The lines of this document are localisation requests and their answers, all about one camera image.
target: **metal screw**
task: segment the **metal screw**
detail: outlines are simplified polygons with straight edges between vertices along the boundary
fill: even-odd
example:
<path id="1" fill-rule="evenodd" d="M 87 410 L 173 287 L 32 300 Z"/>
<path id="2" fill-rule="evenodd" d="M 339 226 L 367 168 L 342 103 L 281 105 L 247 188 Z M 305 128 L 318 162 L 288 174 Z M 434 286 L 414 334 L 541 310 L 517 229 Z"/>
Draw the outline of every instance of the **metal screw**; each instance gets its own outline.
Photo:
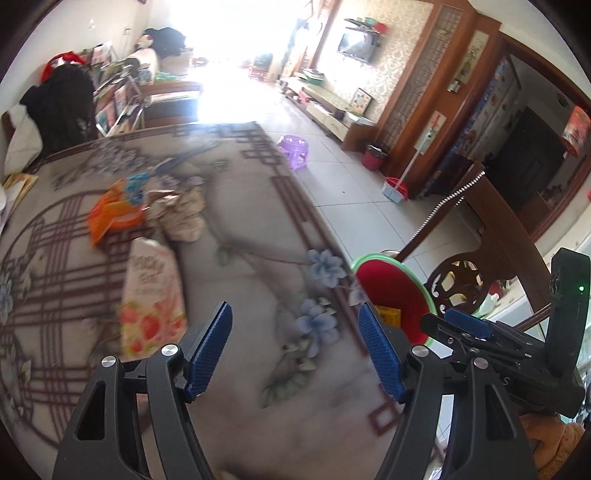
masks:
<path id="1" fill-rule="evenodd" d="M 488 362 L 485 358 L 477 357 L 474 359 L 474 365 L 481 370 L 485 370 L 488 368 Z"/>
<path id="2" fill-rule="evenodd" d="M 116 362 L 117 359 L 113 355 L 108 355 L 100 361 L 100 364 L 105 368 L 109 368 L 115 365 Z"/>
<path id="3" fill-rule="evenodd" d="M 178 352 L 178 346 L 170 343 L 169 345 L 164 345 L 160 351 L 164 356 L 173 356 Z"/>
<path id="4" fill-rule="evenodd" d="M 416 356 L 427 356 L 429 354 L 429 349 L 424 345 L 415 345 L 413 347 L 413 354 Z"/>

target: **green bowl rim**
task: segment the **green bowl rim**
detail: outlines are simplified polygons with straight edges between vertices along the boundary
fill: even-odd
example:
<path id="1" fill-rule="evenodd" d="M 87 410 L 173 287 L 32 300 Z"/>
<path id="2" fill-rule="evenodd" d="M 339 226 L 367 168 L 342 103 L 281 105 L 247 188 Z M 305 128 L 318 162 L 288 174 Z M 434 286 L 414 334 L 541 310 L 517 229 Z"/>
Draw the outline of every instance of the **green bowl rim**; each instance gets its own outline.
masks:
<path id="1" fill-rule="evenodd" d="M 421 283 L 421 281 L 417 278 L 417 276 L 413 272 L 411 272 L 407 266 L 403 265 L 395 258 L 389 257 L 384 254 L 362 255 L 361 257 L 354 260 L 353 263 L 351 264 L 351 270 L 353 271 L 353 273 L 357 274 L 357 270 L 359 269 L 359 267 L 363 263 L 365 263 L 369 260 L 381 260 L 381 261 L 387 262 L 391 265 L 394 265 L 395 267 L 398 267 L 400 270 L 402 270 L 404 273 L 406 273 L 406 275 L 408 275 L 408 277 L 414 282 L 414 284 L 419 288 L 419 290 L 423 294 L 423 297 L 425 298 L 425 301 L 427 302 L 427 305 L 429 307 L 429 311 L 431 311 L 432 314 L 437 315 L 437 309 L 435 307 L 435 303 L 434 303 L 433 299 L 431 298 L 431 295 L 429 295 L 429 292 L 425 288 L 425 285 L 423 285 Z M 433 343 L 433 341 L 434 340 L 431 337 L 429 337 L 427 339 L 427 341 L 425 342 L 425 345 L 429 346 Z"/>

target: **wallpaper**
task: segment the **wallpaper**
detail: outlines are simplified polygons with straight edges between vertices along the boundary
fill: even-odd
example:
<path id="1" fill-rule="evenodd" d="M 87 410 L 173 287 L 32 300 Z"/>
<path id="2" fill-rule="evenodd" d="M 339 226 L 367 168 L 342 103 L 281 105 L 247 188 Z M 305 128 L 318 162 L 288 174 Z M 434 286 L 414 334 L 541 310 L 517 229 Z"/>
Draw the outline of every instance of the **wallpaper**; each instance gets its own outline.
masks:
<path id="1" fill-rule="evenodd" d="M 432 8 L 432 4 L 417 0 L 343 0 L 317 65 L 326 75 L 323 87 L 345 100 L 350 100 L 355 90 L 362 88 L 374 98 L 365 116 L 377 121 Z M 386 36 L 382 36 L 382 47 L 370 64 L 337 52 L 345 27 L 353 26 L 343 19 L 357 17 L 372 17 L 388 26 Z"/>

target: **purple plastic stool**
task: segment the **purple plastic stool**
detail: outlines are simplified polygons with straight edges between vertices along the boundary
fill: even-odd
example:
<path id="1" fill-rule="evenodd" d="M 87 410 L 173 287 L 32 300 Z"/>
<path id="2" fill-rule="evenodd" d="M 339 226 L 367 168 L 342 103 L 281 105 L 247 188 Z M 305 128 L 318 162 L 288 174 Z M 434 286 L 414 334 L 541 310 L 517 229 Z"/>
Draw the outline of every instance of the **purple plastic stool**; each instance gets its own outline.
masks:
<path id="1" fill-rule="evenodd" d="M 277 146 L 287 157 L 292 170 L 308 165 L 308 142 L 303 138 L 283 135 Z"/>

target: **crumpled bag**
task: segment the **crumpled bag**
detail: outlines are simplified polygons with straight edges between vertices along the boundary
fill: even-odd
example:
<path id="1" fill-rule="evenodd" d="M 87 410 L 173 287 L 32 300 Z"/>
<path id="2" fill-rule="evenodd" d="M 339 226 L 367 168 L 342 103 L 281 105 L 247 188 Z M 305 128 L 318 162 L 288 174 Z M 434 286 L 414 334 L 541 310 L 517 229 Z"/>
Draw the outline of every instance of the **crumpled bag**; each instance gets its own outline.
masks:
<path id="1" fill-rule="evenodd" d="M 163 230 L 169 240 L 194 242 L 201 237 L 205 220 L 200 212 L 205 208 L 205 200 L 198 188 L 184 193 L 152 190 L 148 192 L 148 201 L 148 223 Z"/>

